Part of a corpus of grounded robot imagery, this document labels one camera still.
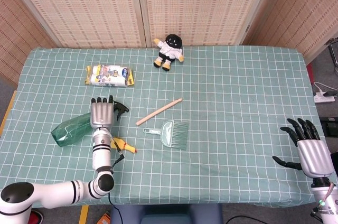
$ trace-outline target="stuffed toy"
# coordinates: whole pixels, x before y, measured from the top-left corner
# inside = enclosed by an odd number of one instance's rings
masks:
[[[178,35],[170,34],[164,42],[155,38],[154,42],[161,48],[157,59],[154,61],[155,67],[159,68],[162,65],[164,71],[169,71],[171,62],[175,61],[175,59],[178,59],[180,62],[184,61],[181,49],[182,39]]]

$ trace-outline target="power strip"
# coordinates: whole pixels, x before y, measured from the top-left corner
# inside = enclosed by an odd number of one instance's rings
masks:
[[[315,104],[320,104],[323,102],[334,102],[334,96],[323,96],[321,93],[317,92],[316,95],[313,97],[315,100]]]

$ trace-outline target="black plush head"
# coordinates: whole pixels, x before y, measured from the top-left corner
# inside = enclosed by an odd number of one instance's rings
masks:
[[[175,34],[168,35],[165,42],[172,48],[180,49],[182,47],[182,39]]]

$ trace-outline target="floor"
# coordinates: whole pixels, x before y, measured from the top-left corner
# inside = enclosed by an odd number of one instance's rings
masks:
[[[334,51],[338,55],[338,43],[334,44]],[[338,74],[334,72],[333,63],[328,49],[322,52],[313,62],[313,73],[315,81],[324,83],[334,88],[338,88]],[[6,83],[0,81],[0,121],[6,112],[6,108],[11,99],[14,89]],[[318,114],[320,116],[338,117],[338,101],[329,104],[318,104]],[[331,152],[338,151],[338,139],[327,138],[328,147]],[[222,207],[223,220],[226,223],[233,216],[247,215],[266,223],[284,224],[284,223],[307,223],[317,224],[318,221],[310,217],[310,211],[314,204],[306,204],[291,208],[264,208],[250,204],[224,204]],[[78,223],[81,213],[81,207],[60,207],[56,209],[39,209],[44,215],[45,224],[52,223]],[[90,206],[87,223],[96,223],[100,217],[110,210],[110,206]],[[258,223],[250,219],[238,218],[230,221],[230,224]]]

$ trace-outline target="robotic arm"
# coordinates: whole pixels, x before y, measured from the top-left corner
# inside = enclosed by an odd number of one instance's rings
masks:
[[[35,184],[28,182],[13,183],[5,187],[0,194],[0,223],[27,223],[32,205],[40,202],[45,208],[68,206],[81,200],[100,199],[114,187],[112,168],[124,159],[121,149],[117,146],[120,158],[110,164],[110,129],[114,124],[114,101],[112,96],[100,97],[97,102],[91,100],[90,125],[93,134],[93,169],[97,177],[88,183],[79,180],[56,183]]]
[[[311,216],[324,224],[338,223],[338,189],[328,177],[334,172],[330,151],[324,141],[321,141],[315,126],[309,120],[298,119],[299,124],[288,119],[293,129],[282,127],[298,149],[300,163],[285,162],[273,156],[281,166],[303,170],[304,174],[313,179],[312,193],[318,205]]]

